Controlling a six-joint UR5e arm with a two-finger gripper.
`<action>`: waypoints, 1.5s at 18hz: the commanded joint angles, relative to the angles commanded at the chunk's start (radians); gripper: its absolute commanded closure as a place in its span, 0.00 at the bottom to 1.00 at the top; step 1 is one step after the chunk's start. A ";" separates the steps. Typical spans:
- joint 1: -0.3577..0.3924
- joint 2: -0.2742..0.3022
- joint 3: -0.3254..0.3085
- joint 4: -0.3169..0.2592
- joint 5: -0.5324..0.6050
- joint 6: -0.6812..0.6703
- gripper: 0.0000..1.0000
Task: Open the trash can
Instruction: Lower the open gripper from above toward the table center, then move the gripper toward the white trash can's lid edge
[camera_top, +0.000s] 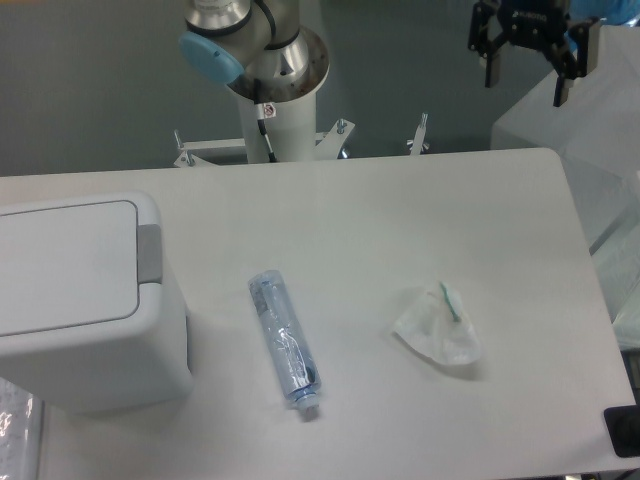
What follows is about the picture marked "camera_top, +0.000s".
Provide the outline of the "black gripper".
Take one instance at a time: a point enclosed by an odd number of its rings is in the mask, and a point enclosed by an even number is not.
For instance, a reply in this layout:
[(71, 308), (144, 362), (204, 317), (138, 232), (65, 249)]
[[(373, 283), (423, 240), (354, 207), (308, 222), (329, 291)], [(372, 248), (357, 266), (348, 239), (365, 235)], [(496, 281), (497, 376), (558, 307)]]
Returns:
[[(504, 44), (545, 54), (557, 74), (553, 106), (561, 107), (576, 79), (598, 65), (600, 19), (568, 20), (569, 1), (476, 1), (472, 6), (467, 48), (485, 62), (485, 87), (500, 79)], [(490, 38), (491, 19), (499, 10), (501, 33)]]

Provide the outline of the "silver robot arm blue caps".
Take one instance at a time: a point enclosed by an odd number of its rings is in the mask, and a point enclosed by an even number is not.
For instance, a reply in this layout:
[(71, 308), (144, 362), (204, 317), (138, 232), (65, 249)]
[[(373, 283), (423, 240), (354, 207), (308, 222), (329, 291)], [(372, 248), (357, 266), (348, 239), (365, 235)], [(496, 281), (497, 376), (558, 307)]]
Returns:
[[(499, 80), (510, 44), (541, 53), (557, 74), (553, 104), (598, 63), (601, 21), (573, 19), (567, 1), (477, 1), (467, 47), (486, 63), (485, 85)], [(324, 42), (300, 23), (297, 1), (188, 1), (179, 49), (209, 81), (260, 104), (314, 93), (330, 68)]]

